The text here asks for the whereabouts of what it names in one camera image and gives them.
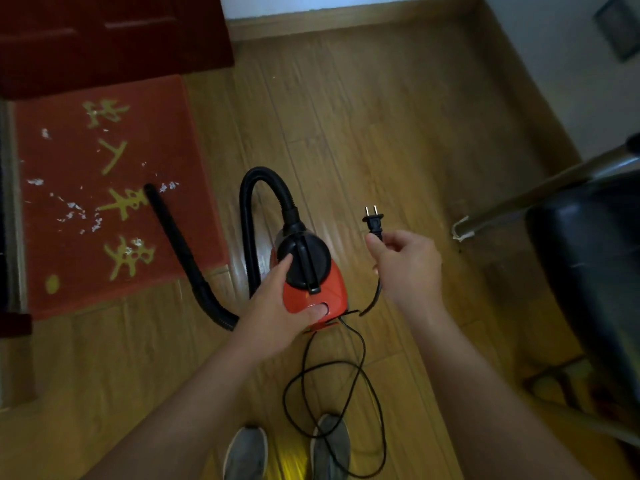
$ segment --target person's right arm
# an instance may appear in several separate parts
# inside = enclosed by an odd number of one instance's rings
[[[420,349],[465,478],[593,480],[453,321],[433,241],[407,231],[383,237],[368,234],[367,247]]]

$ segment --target power cord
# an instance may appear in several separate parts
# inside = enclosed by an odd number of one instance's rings
[[[365,207],[365,217],[363,218],[363,222],[367,223],[367,226],[369,227],[369,231],[373,234],[375,234],[380,241],[382,241],[382,224],[381,224],[381,220],[382,217],[384,217],[383,214],[379,214],[378,213],[378,208],[374,205],[374,214],[373,215],[369,215],[369,209]],[[387,462],[387,436],[385,434],[385,420],[382,416],[382,406],[380,405],[380,400],[378,398],[378,395],[376,393],[376,390],[374,389],[373,385],[371,384],[371,380],[369,380],[369,377],[367,375],[367,373],[364,371],[363,369],[363,365],[364,365],[364,361],[365,358],[367,356],[367,345],[365,343],[365,340],[362,336],[362,334],[360,334],[359,331],[357,331],[355,328],[351,327],[350,325],[347,325],[347,323],[344,321],[344,317],[347,315],[351,315],[351,314],[355,314],[357,313],[359,317],[362,317],[364,315],[366,315],[367,313],[369,313],[371,311],[371,309],[375,306],[375,304],[378,302],[378,299],[380,298],[380,291],[382,290],[382,285],[380,283],[380,279],[378,279],[378,286],[376,288],[376,293],[373,297],[373,300],[371,300],[371,303],[369,304],[369,306],[367,306],[364,311],[360,311],[360,310],[350,310],[345,312],[344,314],[342,314],[341,316],[337,317],[336,320],[338,320],[342,325],[344,325],[347,330],[349,330],[352,333],[355,333],[358,338],[360,339],[360,342],[362,343],[362,357],[360,359],[360,363],[355,363],[355,362],[350,362],[348,360],[331,360],[329,362],[322,362],[319,363],[317,365],[314,365],[312,367],[307,368],[307,357],[309,354],[309,349],[311,348],[311,343],[313,342],[313,339],[316,336],[317,332],[314,332],[313,335],[311,335],[311,338],[309,338],[309,341],[307,342],[307,346],[305,347],[305,351],[302,354],[302,370],[295,376],[293,377],[293,379],[291,379],[289,381],[289,383],[286,385],[286,387],[284,387],[284,391],[282,393],[282,407],[284,409],[284,414],[287,417],[287,419],[289,420],[289,422],[291,423],[291,425],[297,430],[297,432],[299,432],[301,435],[306,436],[307,438],[310,439],[323,439],[327,449],[329,450],[329,453],[333,459],[333,461],[335,462],[335,464],[338,466],[338,468],[340,468],[344,473],[346,473],[349,476],[355,477],[355,478],[361,478],[361,479],[366,479],[366,478],[373,478],[376,475],[378,475],[382,469],[385,466],[385,463]],[[309,372],[313,372],[316,371],[318,369],[322,369],[323,367],[328,367],[330,365],[336,365],[336,364],[347,364],[350,365],[354,368],[356,368],[356,376],[353,379],[353,382],[351,383],[351,388],[349,389],[349,395],[347,396],[347,400],[344,404],[344,407],[342,408],[342,411],[340,412],[340,420],[336,422],[336,424],[329,430],[329,431],[323,431],[322,428],[320,428],[320,425],[318,424],[318,420],[316,419],[316,417],[314,416],[313,412],[311,411],[311,407],[309,406],[309,402],[307,400],[307,391],[305,389],[305,376],[309,373]],[[358,382],[358,379],[360,378],[360,376],[362,376],[365,380],[365,383],[367,384],[367,388],[369,389],[371,395],[373,396],[373,399],[376,403],[376,408],[378,409],[378,419],[380,420],[380,436],[382,437],[382,461],[380,462],[380,466],[373,472],[370,474],[366,474],[366,475],[358,475],[356,473],[353,473],[351,471],[349,471],[348,468],[346,468],[344,465],[342,465],[340,463],[340,461],[338,461],[335,452],[333,451],[333,449],[331,448],[331,444],[329,443],[329,440],[327,439],[327,437],[329,435],[331,435],[332,432],[334,432],[334,430],[336,430],[336,428],[338,428],[338,426],[340,426],[341,421],[344,418],[344,415],[347,412],[347,408],[349,407],[349,404],[351,402],[351,398],[353,397],[353,391],[356,387],[356,383]],[[295,384],[295,382],[297,382],[298,380],[300,380],[300,387],[302,390],[302,399],[305,403],[305,407],[307,409],[307,412],[309,414],[309,418],[311,418],[311,420],[313,421],[313,423],[316,425],[316,428],[318,431],[321,431],[321,434],[319,435],[313,435],[313,434],[309,434],[308,432],[304,431],[302,428],[300,428],[300,426],[296,423],[296,421],[291,417],[291,414],[289,412],[289,409],[287,407],[287,394],[289,392],[289,389],[291,388],[291,386],[293,386],[293,384]]]

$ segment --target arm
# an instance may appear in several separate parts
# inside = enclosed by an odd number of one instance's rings
[[[295,315],[286,311],[282,290],[291,261],[287,256],[269,273],[227,343],[107,453],[86,480],[199,478],[220,419],[245,380],[326,314],[324,305]]]
[[[444,307],[432,240],[367,236],[385,295],[403,313],[468,479],[592,479],[462,334]]]

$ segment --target doormat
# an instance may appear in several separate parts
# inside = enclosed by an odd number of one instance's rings
[[[203,270],[228,264],[180,76],[19,101],[13,115],[35,319],[184,275],[146,183]]]

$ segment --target person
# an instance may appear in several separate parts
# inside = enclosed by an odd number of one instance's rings
[[[441,258],[433,241],[403,230],[383,233],[384,242],[373,234],[365,240],[385,296],[404,315],[420,349],[465,477],[592,479],[457,327],[442,299]],[[289,255],[271,270],[228,341],[107,453],[86,480],[200,476],[216,427],[243,382],[261,361],[283,352],[326,314],[325,305],[298,314],[285,309],[282,291],[291,261]],[[329,432],[337,420],[327,414],[318,427]],[[328,454],[327,443],[348,467],[349,434],[341,422],[327,441],[312,444],[313,478],[343,480],[346,474]],[[229,446],[224,480],[262,478],[267,455],[264,431],[242,428]]]

